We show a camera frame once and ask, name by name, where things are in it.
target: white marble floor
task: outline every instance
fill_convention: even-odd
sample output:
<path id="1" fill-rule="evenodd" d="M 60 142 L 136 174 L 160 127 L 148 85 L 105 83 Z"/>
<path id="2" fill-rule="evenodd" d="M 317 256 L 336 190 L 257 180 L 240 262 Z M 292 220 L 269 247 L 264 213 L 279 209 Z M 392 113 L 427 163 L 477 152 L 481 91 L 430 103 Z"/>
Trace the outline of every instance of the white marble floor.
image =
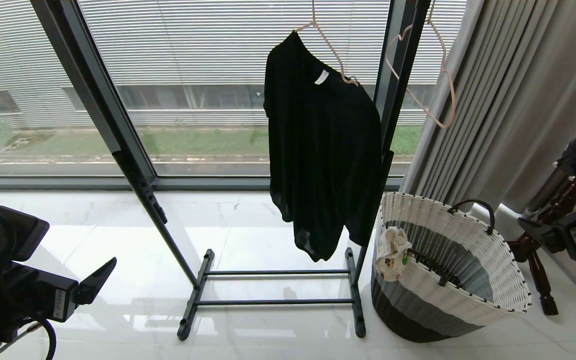
<path id="1" fill-rule="evenodd" d="M 339 269 L 336 254 L 313 263 L 293 244 L 265 193 L 172 193 L 157 197 L 168 228 L 195 271 L 207 248 L 213 269 Z M 50 222 L 50 230 L 27 262 L 30 266 L 82 279 L 111 257 L 117 267 L 92 305 L 77 309 L 66 323 L 54 323 L 57 360 L 80 359 L 576 359 L 576 287 L 548 255 L 542 256 L 560 315 L 546 317 L 537 298 L 521 319 L 431 344 L 392 333 L 371 304 L 370 258 L 359 288 L 367 335 L 354 333 L 350 307 L 230 307 L 202 309 L 187 341 L 176 337 L 192 290 L 134 194 L 128 192 L 0 192 L 0 205 Z M 528 267 L 521 264 L 526 280 Z M 217 280 L 204 299 L 308 299 L 347 297 L 345 278 L 300 280 Z M 2 359 L 43 359 L 42 331 L 14 344 Z"/>

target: curtain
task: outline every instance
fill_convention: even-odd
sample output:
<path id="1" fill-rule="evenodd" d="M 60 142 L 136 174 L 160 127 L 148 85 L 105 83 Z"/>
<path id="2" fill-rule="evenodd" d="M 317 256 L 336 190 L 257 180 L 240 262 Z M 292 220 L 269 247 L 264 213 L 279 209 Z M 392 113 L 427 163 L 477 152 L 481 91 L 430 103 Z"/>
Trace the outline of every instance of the curtain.
<path id="1" fill-rule="evenodd" d="M 426 121 L 402 191 L 517 213 L 543 202 L 561 182 L 552 163 L 576 137 L 576 1 L 469 3 L 448 65 L 454 124 Z M 430 108 L 446 121 L 444 88 L 439 79 Z"/>

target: black metal clothes rack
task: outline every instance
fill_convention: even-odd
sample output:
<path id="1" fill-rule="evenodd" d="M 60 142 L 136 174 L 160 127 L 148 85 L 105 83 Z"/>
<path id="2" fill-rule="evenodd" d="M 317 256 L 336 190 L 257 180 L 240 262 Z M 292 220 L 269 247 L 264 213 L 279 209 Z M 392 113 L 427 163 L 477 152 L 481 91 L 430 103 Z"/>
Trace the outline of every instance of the black metal clothes rack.
<path id="1" fill-rule="evenodd" d="M 390 150 L 400 109 L 404 100 L 410 71 L 415 59 L 419 39 L 423 30 L 426 13 L 431 0 L 391 0 L 390 13 L 393 14 L 396 3 L 404 3 L 403 20 L 399 32 L 412 23 L 409 35 L 397 44 L 393 67 L 400 74 L 399 80 L 390 75 L 386 101 L 382 112 L 382 176 L 375 185 L 372 218 L 377 218 L 382 193 L 386 186 L 394 153 Z M 366 324 L 359 294 L 359 275 L 364 266 L 370 239 L 362 246 L 355 264 L 351 248 L 345 250 L 346 267 L 343 269 L 295 269 L 295 270 L 215 270 L 211 269 L 215 253 L 206 250 L 197 275 L 186 262 L 183 254 L 166 227 L 168 219 L 158 204 L 153 192 L 154 171 L 149 164 L 146 151 L 139 142 L 126 110 L 121 105 L 110 75 L 107 73 L 99 55 L 92 34 L 85 23 L 81 10 L 75 1 L 34 0 L 32 6 L 44 28 L 48 39 L 55 49 L 64 70 L 70 78 L 77 94 L 82 98 L 86 110 L 91 114 L 94 125 L 103 137 L 112 156 L 119 165 L 132 191 L 153 221 L 172 255 L 181 266 L 192 284 L 192 293 L 187 301 L 185 313 L 179 323 L 177 337 L 185 340 L 190 335 L 195 315 L 199 307 L 207 306 L 254 306 L 254 305 L 352 305 L 354 330 L 357 337 L 366 335 Z M 380 69 L 384 68 L 387 38 L 382 47 Z M 211 276 L 322 276 L 333 275 L 347 277 L 350 288 L 349 298 L 313 298 L 304 300 L 202 300 L 202 292 Z"/>

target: clothes hanger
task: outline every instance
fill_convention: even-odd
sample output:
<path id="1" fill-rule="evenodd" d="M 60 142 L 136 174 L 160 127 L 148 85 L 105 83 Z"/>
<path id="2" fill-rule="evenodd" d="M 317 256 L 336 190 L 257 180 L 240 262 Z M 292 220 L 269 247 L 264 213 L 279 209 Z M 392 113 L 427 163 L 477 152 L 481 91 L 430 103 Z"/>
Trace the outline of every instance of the clothes hanger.
<path id="1" fill-rule="evenodd" d="M 341 57 L 339 56 L 339 54 L 337 53 L 337 51 L 335 50 L 335 48 L 332 46 L 332 44 L 330 43 L 330 41 L 328 40 L 328 38 L 326 37 L 326 34 L 324 34 L 322 28 L 320 27 L 320 25 L 317 23 L 317 18 L 315 16 L 315 0 L 312 0 L 312 19 L 306 23 L 306 25 L 302 26 L 302 27 L 298 27 L 295 29 L 295 32 L 300 32 L 301 30 L 304 30 L 308 27 L 314 27 L 315 29 L 317 29 L 317 31 L 319 32 L 319 34 L 321 35 L 321 37 L 324 39 L 324 41 L 326 42 L 326 44 L 328 45 L 328 47 L 330 48 L 330 50 L 332 50 L 332 53 L 334 54 L 334 57 L 336 57 L 336 61 L 339 62 L 339 68 L 341 69 L 341 80 L 343 80 L 343 82 L 345 82 L 346 84 L 354 84 L 354 86 L 358 87 L 359 86 L 359 82 L 357 82 L 356 79 L 346 79 L 346 73 L 344 71 L 344 64 L 341 61 Z"/>
<path id="2" fill-rule="evenodd" d="M 423 110 L 423 112 L 425 112 L 425 114 L 430 119 L 432 119 L 435 122 L 435 124 L 437 124 L 437 126 L 439 126 L 441 129 L 447 129 L 455 121 L 455 114 L 457 112 L 457 97 L 455 96 L 455 82 L 453 81 L 453 76 L 451 75 L 450 71 L 446 70 L 445 68 L 446 56 L 448 55 L 448 51 L 446 50 L 446 44 L 444 43 L 444 39 L 442 38 L 441 34 L 439 34 L 439 30 L 437 29 L 436 25 L 433 23 L 432 20 L 434 9 L 435 9 L 435 2 L 433 1 L 432 5 L 430 6 L 430 12 L 428 13 L 428 19 L 425 21 L 425 23 L 430 25 L 430 27 L 432 27 L 434 34 L 437 36 L 437 39 L 439 39 L 441 50 L 443 51 L 443 54 L 441 55 L 440 71 L 441 73 L 446 74 L 446 76 L 448 77 L 448 86 L 450 86 L 450 117 L 448 118 L 448 123 L 444 125 L 443 123 L 441 123 L 441 121 L 437 120 L 437 118 L 430 113 L 427 107 L 425 107 L 421 103 L 421 101 L 418 100 L 418 98 L 415 96 L 414 93 L 412 93 L 412 91 L 410 91 L 408 88 L 406 88 L 406 91 L 412 97 L 412 100 L 414 100 L 414 102 L 419 105 L 419 107 Z M 406 37 L 410 29 L 412 29 L 412 25 L 407 26 L 403 30 L 403 32 L 401 34 L 398 34 L 394 39 L 392 39 L 388 44 L 388 47 L 386 47 L 386 64 L 388 64 L 390 71 L 392 71 L 393 75 L 395 76 L 395 78 L 397 78 L 397 80 L 400 79 L 400 76 L 397 74 L 397 71 L 395 71 L 395 69 L 393 68 L 393 64 L 391 64 L 391 62 L 388 60 L 387 54 L 390 53 L 391 46 L 393 46 L 393 43 L 395 43 L 395 41 L 402 41 Z"/>

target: grass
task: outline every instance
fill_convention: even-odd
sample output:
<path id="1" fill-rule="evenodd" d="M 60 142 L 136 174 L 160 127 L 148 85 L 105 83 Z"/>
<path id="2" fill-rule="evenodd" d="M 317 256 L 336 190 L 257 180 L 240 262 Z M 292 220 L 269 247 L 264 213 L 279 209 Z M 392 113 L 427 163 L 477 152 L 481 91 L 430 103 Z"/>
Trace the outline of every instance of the grass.
<path id="1" fill-rule="evenodd" d="M 421 125 L 400 125 L 391 150 L 413 155 Z M 268 155 L 266 129 L 139 129 L 139 138 L 151 157 L 158 155 Z M 94 157 L 109 155 L 96 130 L 14 131 L 0 129 L 0 155 Z"/>

